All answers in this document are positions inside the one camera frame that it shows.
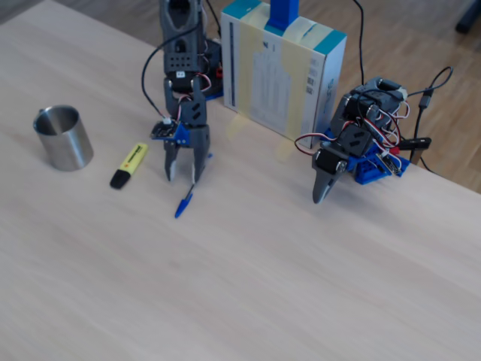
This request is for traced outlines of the grey gripper black motor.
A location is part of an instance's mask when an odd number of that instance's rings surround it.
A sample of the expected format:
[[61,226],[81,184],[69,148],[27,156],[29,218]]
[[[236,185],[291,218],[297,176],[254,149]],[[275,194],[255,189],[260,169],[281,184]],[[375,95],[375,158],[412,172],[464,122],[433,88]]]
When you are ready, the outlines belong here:
[[[163,126],[173,126],[174,123],[184,123],[197,127],[190,130],[190,146],[193,149],[194,162],[192,180],[196,184],[206,165],[210,150],[210,127],[207,124],[206,99],[201,89],[199,77],[191,79],[191,93],[174,96],[172,81],[164,79],[165,105],[169,116],[163,117]],[[179,144],[164,144],[165,174],[168,181],[174,179]]]

